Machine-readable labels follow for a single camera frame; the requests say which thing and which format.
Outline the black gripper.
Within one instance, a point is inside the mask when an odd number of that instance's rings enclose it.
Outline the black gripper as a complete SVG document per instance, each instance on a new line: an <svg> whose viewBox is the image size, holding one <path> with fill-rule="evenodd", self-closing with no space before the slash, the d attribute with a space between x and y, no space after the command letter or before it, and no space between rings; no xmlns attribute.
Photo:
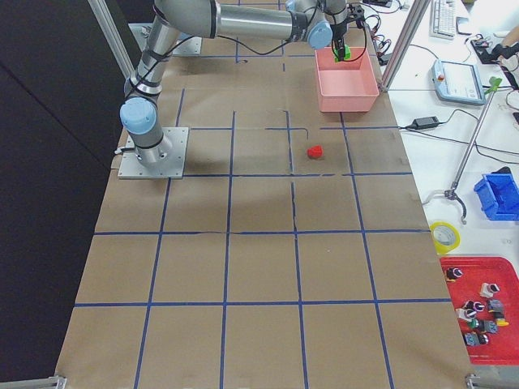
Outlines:
<svg viewBox="0 0 519 389"><path fill-rule="evenodd" d="M344 42L344 35L348 31L348 24L346 22L331 24L331 29L334 61L345 61L347 59L347 45Z"/></svg>

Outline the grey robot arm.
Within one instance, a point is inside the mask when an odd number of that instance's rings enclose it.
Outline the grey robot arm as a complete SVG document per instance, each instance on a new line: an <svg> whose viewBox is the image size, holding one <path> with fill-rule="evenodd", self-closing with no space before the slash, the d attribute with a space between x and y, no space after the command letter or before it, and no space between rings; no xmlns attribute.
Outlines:
<svg viewBox="0 0 519 389"><path fill-rule="evenodd" d="M119 110L127 133L122 161L133 163L138 179L181 177L189 135L227 130L234 108L258 126L280 118L285 52L329 47L343 60L362 8L348 1L156 1L153 10Z"/></svg>

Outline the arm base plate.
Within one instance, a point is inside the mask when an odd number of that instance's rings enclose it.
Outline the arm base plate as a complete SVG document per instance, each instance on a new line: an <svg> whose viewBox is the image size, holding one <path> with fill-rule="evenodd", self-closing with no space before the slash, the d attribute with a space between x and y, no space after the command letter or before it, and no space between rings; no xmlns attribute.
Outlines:
<svg viewBox="0 0 519 389"><path fill-rule="evenodd" d="M174 57L199 57L202 52L203 38L181 34L174 45Z"/></svg>
<svg viewBox="0 0 519 389"><path fill-rule="evenodd" d="M188 127L163 127L158 146L144 149L128 136L118 169L120 179L182 179L187 154Z"/></svg>

